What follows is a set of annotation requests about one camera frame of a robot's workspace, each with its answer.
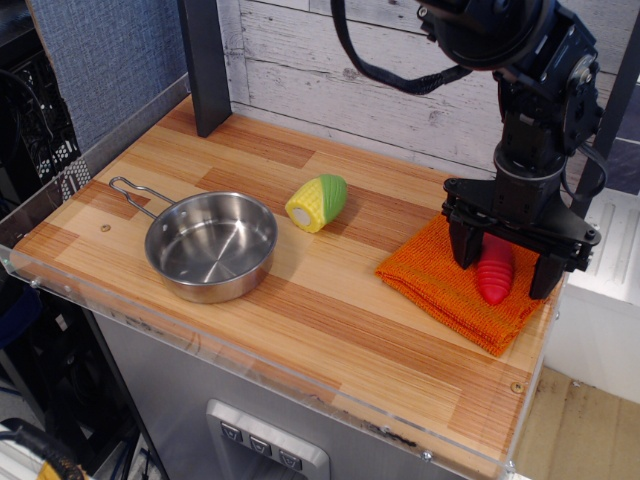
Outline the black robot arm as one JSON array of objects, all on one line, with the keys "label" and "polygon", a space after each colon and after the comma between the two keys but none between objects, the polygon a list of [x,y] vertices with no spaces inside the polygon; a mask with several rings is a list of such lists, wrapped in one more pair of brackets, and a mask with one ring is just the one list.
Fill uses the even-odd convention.
[{"label": "black robot arm", "polygon": [[600,241],[564,202],[569,159],[600,160],[589,144],[604,114],[595,38],[556,1],[425,1],[419,16],[451,60],[491,72],[498,85],[495,177],[444,184],[454,259],[471,265],[489,234],[534,251],[529,295],[544,299],[565,273],[588,266]]}]

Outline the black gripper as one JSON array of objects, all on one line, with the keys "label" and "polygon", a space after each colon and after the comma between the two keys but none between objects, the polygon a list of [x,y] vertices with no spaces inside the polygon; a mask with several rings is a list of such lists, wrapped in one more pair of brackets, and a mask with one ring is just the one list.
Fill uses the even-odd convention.
[{"label": "black gripper", "polygon": [[442,213],[449,222],[455,262],[467,269],[489,233],[540,254],[529,297],[546,299],[564,271],[586,270],[600,233],[560,194],[561,174],[518,175],[497,167],[492,180],[449,178]]}]

